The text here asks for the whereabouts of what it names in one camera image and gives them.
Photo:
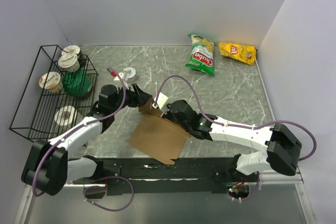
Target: marble table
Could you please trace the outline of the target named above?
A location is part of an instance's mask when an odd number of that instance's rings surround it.
[[[260,125],[271,120],[267,98],[257,67],[224,58],[215,48],[215,76],[212,77],[184,65],[190,58],[191,46],[113,46],[82,47],[99,77],[95,96],[103,85],[112,83],[108,67],[122,70],[133,67],[136,83],[145,92],[155,96],[162,80],[171,74],[180,74],[195,88],[205,113],[225,119]],[[187,84],[181,79],[169,80],[162,91],[173,100],[184,99],[197,112],[198,107]],[[142,115],[136,108],[124,108],[115,117],[107,131],[81,148],[74,158],[92,155],[106,157],[148,157],[128,143]],[[227,142],[211,142],[190,138],[180,157],[233,157],[249,154],[249,147]]]

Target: black wire rack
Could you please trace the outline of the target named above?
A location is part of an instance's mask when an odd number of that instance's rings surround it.
[[[83,90],[84,81],[73,83],[76,88],[71,95],[65,92],[64,88],[57,93],[51,93],[39,86],[41,76],[52,71],[59,73],[62,81],[64,80],[67,72],[58,66],[62,51],[58,45],[45,45],[39,48],[9,127],[11,131],[31,142],[39,139],[48,140],[75,126],[80,118],[86,116],[91,110],[94,102],[98,73],[87,55],[80,54],[79,60],[81,72],[85,73],[83,76],[86,76],[92,84],[90,91],[84,97],[76,95],[77,91]],[[57,112],[65,106],[72,106],[75,109],[73,118],[68,121],[69,124],[66,127],[57,124],[58,119],[55,118]]]

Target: cardboard box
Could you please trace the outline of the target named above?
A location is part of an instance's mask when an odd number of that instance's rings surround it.
[[[149,100],[139,112],[144,118],[135,128],[130,145],[166,165],[174,165],[191,135],[179,125],[161,117],[162,111],[152,107]]]

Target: yellow snack bag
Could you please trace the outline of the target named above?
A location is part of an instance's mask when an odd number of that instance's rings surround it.
[[[256,60],[257,51],[254,46],[220,42],[218,48],[221,55],[239,60],[249,65],[253,65]]]

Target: green chip bag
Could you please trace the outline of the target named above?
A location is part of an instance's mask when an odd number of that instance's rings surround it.
[[[192,50],[190,60],[185,66],[214,76],[215,43],[198,35],[189,34],[189,36],[192,40]]]

